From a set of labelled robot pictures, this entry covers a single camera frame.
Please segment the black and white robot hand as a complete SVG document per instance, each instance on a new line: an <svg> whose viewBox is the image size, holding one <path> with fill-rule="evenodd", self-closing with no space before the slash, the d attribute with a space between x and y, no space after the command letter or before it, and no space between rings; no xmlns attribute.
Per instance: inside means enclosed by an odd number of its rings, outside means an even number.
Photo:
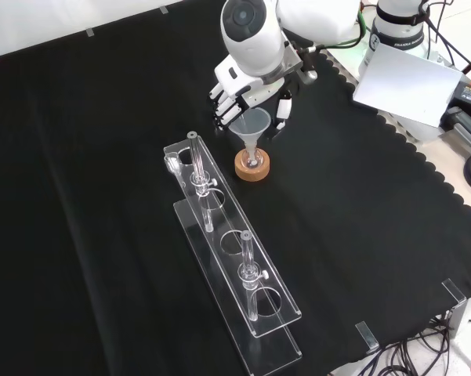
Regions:
<svg viewBox="0 0 471 376"><path fill-rule="evenodd" d="M265 84L260 77L247 75L228 55L214 70L217 83L208 94L214 106L213 119L216 127L226 128L249 109L256 108L277 95L275 128L285 126L292 110L292 94L287 88L288 80L279 78Z"/></svg>

